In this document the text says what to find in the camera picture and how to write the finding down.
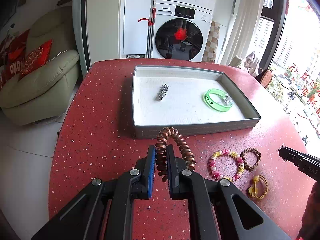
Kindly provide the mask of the lower white washing machine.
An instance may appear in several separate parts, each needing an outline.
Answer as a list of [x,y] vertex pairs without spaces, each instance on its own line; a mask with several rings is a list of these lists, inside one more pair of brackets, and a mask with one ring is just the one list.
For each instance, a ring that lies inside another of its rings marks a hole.
[[201,62],[213,11],[170,0],[155,0],[152,57]]

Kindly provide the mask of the checkered folded board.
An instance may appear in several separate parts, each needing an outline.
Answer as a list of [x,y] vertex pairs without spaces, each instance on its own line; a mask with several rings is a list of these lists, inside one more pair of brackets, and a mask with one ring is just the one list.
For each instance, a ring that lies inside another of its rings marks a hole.
[[220,24],[212,21],[202,62],[215,63],[219,42]]

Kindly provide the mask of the green translucent bangle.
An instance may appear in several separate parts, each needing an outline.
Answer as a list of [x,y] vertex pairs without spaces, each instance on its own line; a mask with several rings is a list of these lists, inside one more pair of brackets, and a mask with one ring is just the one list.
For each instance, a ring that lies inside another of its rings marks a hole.
[[233,107],[232,98],[223,90],[212,88],[203,95],[204,103],[213,110],[227,112]]

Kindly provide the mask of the white cloth on chair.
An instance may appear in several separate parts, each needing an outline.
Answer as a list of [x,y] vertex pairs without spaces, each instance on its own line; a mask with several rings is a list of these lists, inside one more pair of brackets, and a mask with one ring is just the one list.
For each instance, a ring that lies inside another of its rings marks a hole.
[[245,70],[253,77],[258,76],[260,59],[257,57],[255,52],[250,53],[244,62]]

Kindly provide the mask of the silver rhinestone hair clip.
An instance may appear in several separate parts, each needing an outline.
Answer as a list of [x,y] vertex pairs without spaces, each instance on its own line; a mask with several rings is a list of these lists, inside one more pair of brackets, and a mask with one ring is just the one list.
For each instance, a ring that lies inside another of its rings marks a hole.
[[169,86],[167,84],[163,84],[160,89],[157,96],[158,101],[162,101],[163,98],[166,96],[166,93],[168,92]]

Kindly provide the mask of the grey jewelry tray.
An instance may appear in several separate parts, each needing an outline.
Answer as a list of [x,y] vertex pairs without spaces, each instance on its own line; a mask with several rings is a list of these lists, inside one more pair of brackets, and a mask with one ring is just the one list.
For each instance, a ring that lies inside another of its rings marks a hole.
[[[157,100],[163,84],[169,86]],[[203,95],[209,89],[225,91],[233,107],[219,112],[208,107]],[[183,135],[220,133],[253,128],[261,119],[243,91],[224,72],[191,67],[136,66],[132,83],[132,117],[138,139],[157,137],[164,127]]]

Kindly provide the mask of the brown wooden chair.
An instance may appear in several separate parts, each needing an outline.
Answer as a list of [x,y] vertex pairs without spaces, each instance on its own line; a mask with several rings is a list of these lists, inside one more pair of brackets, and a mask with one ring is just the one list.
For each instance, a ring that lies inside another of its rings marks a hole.
[[267,88],[272,81],[273,72],[270,69],[265,69],[255,77],[255,79],[264,87]]

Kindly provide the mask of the red embroidered cushion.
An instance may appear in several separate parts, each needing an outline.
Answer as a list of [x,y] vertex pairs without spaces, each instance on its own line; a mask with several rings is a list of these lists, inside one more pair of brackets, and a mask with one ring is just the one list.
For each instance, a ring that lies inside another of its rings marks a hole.
[[21,73],[18,78],[19,80],[21,80],[28,74],[39,69],[47,63],[52,48],[52,44],[53,40],[50,39],[27,55],[24,61],[24,68],[21,70]]

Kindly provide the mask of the red text cushion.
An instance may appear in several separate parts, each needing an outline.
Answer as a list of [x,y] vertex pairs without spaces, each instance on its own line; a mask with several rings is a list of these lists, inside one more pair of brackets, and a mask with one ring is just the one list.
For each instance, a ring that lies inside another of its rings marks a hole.
[[14,38],[4,56],[4,64],[1,67],[1,88],[16,74],[19,74],[24,65],[25,48],[30,29]]

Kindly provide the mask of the red handled mop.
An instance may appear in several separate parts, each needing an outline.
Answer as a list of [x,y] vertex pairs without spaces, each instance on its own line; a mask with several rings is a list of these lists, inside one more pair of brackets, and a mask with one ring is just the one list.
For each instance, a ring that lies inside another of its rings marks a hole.
[[153,7],[151,11],[151,17],[148,18],[140,18],[137,22],[146,21],[148,23],[148,34],[147,34],[147,45],[146,45],[146,59],[152,58],[153,51],[153,33],[155,26],[155,18],[156,18],[156,8]]

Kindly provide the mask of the white curtain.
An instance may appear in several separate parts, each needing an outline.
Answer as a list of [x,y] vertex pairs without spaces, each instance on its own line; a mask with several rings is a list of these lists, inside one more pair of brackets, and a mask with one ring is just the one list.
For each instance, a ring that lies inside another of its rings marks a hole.
[[221,65],[227,66],[235,56],[247,55],[251,38],[255,33],[262,13],[264,0],[240,0],[228,41],[223,46]]

